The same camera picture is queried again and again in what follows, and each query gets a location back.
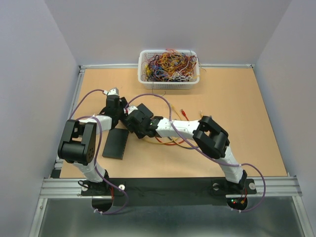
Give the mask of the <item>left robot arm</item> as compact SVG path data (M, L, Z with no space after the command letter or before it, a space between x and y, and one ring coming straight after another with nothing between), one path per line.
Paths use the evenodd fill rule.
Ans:
M123 119L126 105L124 97L107 96L106 106L98 115L67 120L59 143L58 157L77 167L100 195L109 191L110 182L107 171L96 161L99 151L96 136L101 139L103 132L108 131L103 155L118 159L123 157L129 132L116 128L116 125Z

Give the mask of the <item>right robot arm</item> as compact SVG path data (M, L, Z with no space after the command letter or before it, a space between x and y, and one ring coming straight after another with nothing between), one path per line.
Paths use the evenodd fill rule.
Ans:
M220 165L231 192L238 193L245 187L247 174L233 155L229 135L211 117L203 116L200 120L193 121L170 121L168 118L148 115L136 109L124 115L121 122L139 139L145 136L176 137L185 142L194 141L194 148Z

